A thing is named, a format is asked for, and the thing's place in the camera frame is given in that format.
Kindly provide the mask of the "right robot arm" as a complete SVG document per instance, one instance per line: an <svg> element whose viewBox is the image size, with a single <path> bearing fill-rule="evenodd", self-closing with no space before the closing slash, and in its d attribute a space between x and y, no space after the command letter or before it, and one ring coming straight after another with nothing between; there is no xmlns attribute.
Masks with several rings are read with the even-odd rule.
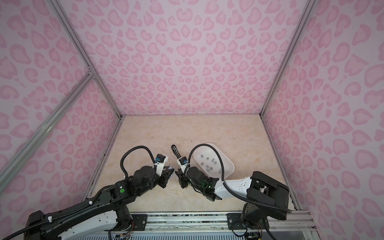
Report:
<svg viewBox="0 0 384 240"><path fill-rule="evenodd" d="M289 188L259 171L244 179L228 181L208 177L196 167L184 171L178 169L176 175L183 189L191 186L212 202L227 198L245 202L240 216L240 225L244 228L267 228L268 217L285 221L292 212L289 209Z"/></svg>

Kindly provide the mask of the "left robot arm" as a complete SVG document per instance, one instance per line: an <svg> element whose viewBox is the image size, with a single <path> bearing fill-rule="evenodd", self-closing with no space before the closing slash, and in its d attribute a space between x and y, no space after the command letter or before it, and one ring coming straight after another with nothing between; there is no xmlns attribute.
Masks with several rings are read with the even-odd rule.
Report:
<svg viewBox="0 0 384 240"><path fill-rule="evenodd" d="M134 220L127 207L156 186L165 188L174 172L166 166L144 166L122 181L101 188L94 197L72 207L44 214L32 213L27 222L25 240L75 240L99 231L125 231Z"/></svg>

